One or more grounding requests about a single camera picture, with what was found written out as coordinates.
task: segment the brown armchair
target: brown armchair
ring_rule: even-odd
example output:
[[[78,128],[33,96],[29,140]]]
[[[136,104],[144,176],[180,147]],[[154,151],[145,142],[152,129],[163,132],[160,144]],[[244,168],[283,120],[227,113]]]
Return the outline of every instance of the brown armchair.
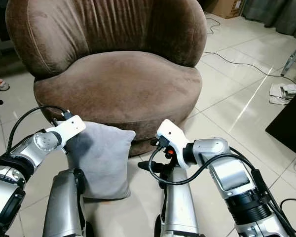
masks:
[[[37,103],[134,130],[131,156],[198,99],[206,20],[196,0],[10,0],[6,23]]]

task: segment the black wire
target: black wire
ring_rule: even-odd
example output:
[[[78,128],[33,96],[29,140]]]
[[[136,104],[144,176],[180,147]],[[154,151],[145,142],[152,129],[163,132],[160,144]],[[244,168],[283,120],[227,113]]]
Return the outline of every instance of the black wire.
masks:
[[[8,141],[8,145],[7,145],[7,148],[6,148],[6,152],[5,152],[5,155],[8,157],[10,152],[11,152],[11,147],[12,147],[12,142],[13,142],[13,137],[14,137],[14,133],[16,131],[16,128],[18,127],[18,125],[21,123],[21,121],[23,119],[25,119],[26,116],[28,116],[30,113],[36,111],[36,110],[40,110],[40,109],[44,109],[44,108],[55,108],[55,109],[58,109],[58,110],[61,110],[63,113],[66,112],[66,110],[62,107],[59,107],[59,106],[54,106],[54,105],[43,105],[43,106],[38,106],[36,108],[33,108],[29,111],[27,111],[25,114],[23,114],[18,120],[17,122],[15,123],[15,125],[13,126],[11,132],[10,132],[10,136],[9,136],[9,141]]]
[[[296,198],[287,198],[287,199],[284,199],[283,201],[281,201],[281,204],[280,204],[280,208],[281,210],[283,210],[283,204],[286,202],[286,201],[296,201]]]
[[[294,82],[292,79],[290,79],[290,78],[288,78],[288,77],[267,74],[267,73],[265,73],[264,71],[262,71],[261,69],[259,69],[258,67],[256,67],[255,65],[252,65],[252,64],[249,64],[249,63],[235,63],[235,62],[231,62],[231,61],[225,59],[224,57],[222,57],[222,56],[220,56],[219,54],[214,53],[214,52],[205,52],[205,51],[204,51],[204,53],[215,54],[215,55],[219,56],[220,58],[222,58],[223,60],[227,61],[228,63],[237,64],[237,65],[247,65],[247,66],[254,67],[255,69],[259,70],[261,73],[263,73],[263,74],[266,75],[266,76],[269,76],[269,77],[276,77],[276,78],[285,78],[285,79],[287,79],[287,80],[290,80],[292,83],[296,84],[296,82]]]
[[[218,23],[218,24],[214,24],[214,25],[212,25],[212,26],[209,28],[211,32],[207,33],[208,35],[210,35],[210,34],[214,34],[214,31],[213,31],[213,29],[212,29],[212,28],[213,28],[214,26],[220,26],[220,25],[221,25],[221,23],[220,23],[219,21],[217,21],[217,20],[213,19],[213,18],[209,18],[209,17],[208,17],[208,18],[206,18],[206,19],[213,20],[213,21],[215,21],[215,22],[217,22],[217,23]]]
[[[235,158],[235,159],[239,159],[242,162],[244,162],[251,170],[254,170],[255,167],[239,152],[239,155],[236,154],[220,154],[217,156],[214,156],[213,158],[209,159],[208,161],[206,161],[191,177],[182,180],[182,181],[168,181],[168,180],[164,180],[162,178],[160,178],[158,175],[156,175],[153,170],[152,170],[152,160],[154,158],[154,156],[161,150],[161,148],[157,148],[150,156],[149,158],[149,163],[148,163],[148,168],[149,168],[149,172],[150,174],[159,182],[167,184],[167,185],[183,185],[183,184],[187,184],[189,182],[191,182],[192,180],[194,180],[205,168],[207,168],[208,165],[210,165],[212,162],[221,159],[221,158]]]
[[[284,226],[284,229],[288,232],[287,234],[290,237],[295,237],[295,230],[292,228],[290,225],[289,221],[282,215],[282,213],[275,208],[271,203],[268,203],[268,206],[272,209],[272,211],[276,214],[277,218],[279,218],[279,221],[282,223]]]

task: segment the cardboard box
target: cardboard box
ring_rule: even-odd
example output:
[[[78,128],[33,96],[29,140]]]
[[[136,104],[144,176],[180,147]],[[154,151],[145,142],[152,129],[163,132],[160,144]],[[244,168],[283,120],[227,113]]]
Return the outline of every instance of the cardboard box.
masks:
[[[239,16],[243,0],[208,0],[203,10],[225,19]]]

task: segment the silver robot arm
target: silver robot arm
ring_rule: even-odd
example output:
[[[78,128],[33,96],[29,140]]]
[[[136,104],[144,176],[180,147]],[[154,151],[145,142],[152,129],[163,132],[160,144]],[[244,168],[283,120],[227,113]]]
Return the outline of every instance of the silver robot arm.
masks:
[[[159,140],[156,145],[160,146],[162,141],[164,147],[171,146],[175,150],[177,163],[184,169],[193,163],[202,166],[220,154],[231,154],[228,142],[222,138],[189,143],[184,133],[167,119],[161,124],[156,137]],[[294,233],[288,234],[277,215],[269,209],[264,191],[261,193],[258,190],[242,161],[226,156],[210,163],[208,169],[240,237],[295,236]]]
[[[10,155],[0,157],[0,236],[11,226],[24,199],[24,187],[46,156],[62,149],[66,142],[85,129],[79,116],[56,127],[38,132],[17,144]]]

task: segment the gray curtain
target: gray curtain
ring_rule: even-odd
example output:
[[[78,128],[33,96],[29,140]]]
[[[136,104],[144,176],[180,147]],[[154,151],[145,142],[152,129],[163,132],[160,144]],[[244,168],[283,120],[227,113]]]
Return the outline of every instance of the gray curtain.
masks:
[[[296,0],[247,0],[242,15],[296,38]]]

